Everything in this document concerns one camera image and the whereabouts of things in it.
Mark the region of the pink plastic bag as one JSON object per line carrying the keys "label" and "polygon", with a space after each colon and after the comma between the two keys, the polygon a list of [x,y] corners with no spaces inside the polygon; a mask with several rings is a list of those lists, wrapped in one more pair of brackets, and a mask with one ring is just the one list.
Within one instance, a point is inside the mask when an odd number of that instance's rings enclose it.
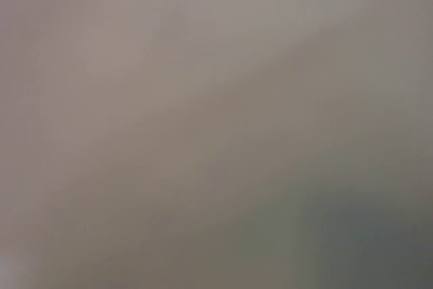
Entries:
{"label": "pink plastic bag", "polygon": [[2,288],[431,288],[432,0],[1,0]]}

